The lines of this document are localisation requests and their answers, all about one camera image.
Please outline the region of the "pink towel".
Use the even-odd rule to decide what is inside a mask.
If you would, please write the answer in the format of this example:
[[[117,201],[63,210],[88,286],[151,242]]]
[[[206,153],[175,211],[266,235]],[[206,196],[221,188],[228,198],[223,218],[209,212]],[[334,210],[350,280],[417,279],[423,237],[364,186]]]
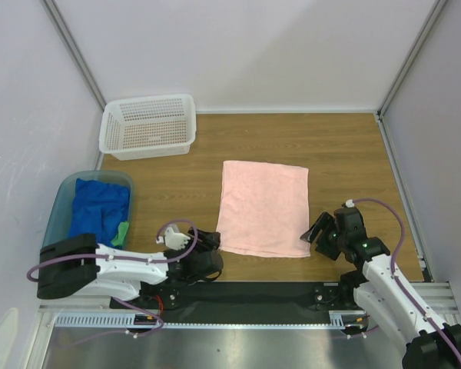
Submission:
[[[221,250],[260,258],[308,258],[307,168],[225,161],[217,232]]]

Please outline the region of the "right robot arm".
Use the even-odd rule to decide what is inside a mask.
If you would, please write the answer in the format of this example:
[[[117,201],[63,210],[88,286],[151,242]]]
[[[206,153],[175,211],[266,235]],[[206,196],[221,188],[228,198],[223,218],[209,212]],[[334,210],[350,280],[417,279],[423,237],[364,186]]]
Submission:
[[[344,255],[354,265],[340,277],[334,300],[373,318],[401,351],[404,368],[461,368],[461,325],[448,323],[421,297],[383,241],[367,234],[358,208],[322,213],[300,238],[329,259]]]

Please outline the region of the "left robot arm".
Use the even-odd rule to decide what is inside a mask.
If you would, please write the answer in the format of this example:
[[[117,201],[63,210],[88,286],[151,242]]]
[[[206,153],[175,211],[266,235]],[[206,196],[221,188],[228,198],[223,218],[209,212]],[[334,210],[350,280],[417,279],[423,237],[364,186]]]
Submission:
[[[158,299],[174,308],[181,289],[211,283],[223,272],[218,232],[191,228],[183,233],[171,224],[156,242],[165,251],[144,254],[110,248],[93,234],[81,234],[42,248],[28,279],[36,282],[41,300],[106,296],[144,308]]]

